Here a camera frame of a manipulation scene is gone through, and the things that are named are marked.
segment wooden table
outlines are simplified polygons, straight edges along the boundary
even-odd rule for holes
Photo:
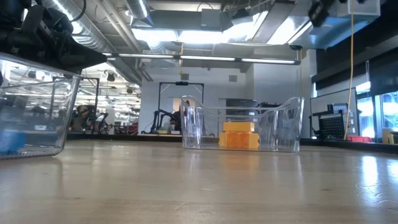
[[[70,141],[0,161],[0,223],[398,223],[398,157]]]

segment ductwork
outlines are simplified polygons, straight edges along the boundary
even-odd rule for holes
[[[43,0],[42,2],[45,7],[52,7],[73,17],[79,15],[81,12],[81,9],[72,0]],[[87,16],[84,15],[78,22],[74,22],[73,26],[75,31],[81,30],[79,36],[74,37],[79,44],[98,52],[116,52],[113,45],[104,37]],[[123,59],[117,58],[109,63],[115,67],[126,81],[141,85],[141,75]]]
[[[139,19],[149,26],[154,23],[149,15],[149,7],[145,0],[126,0],[127,8],[135,19]]]

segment clear plastic bin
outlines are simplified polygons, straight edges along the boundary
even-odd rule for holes
[[[299,152],[304,98],[277,108],[209,108],[191,96],[181,97],[183,146]]]
[[[79,82],[74,78],[0,88],[0,159],[60,153]]]

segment black cable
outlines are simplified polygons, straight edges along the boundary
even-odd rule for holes
[[[77,16],[76,18],[72,19],[70,22],[76,22],[79,19],[81,19],[84,16],[84,14],[85,14],[86,9],[87,9],[87,0],[83,0],[83,9],[81,10],[80,15]]]
[[[211,9],[213,9],[213,6],[211,6],[210,3],[208,3],[208,2],[201,2],[201,3],[199,4],[198,8],[197,8],[197,12],[199,11],[199,7],[200,7],[203,3],[206,3],[207,5],[209,5],[209,6],[211,7]]]

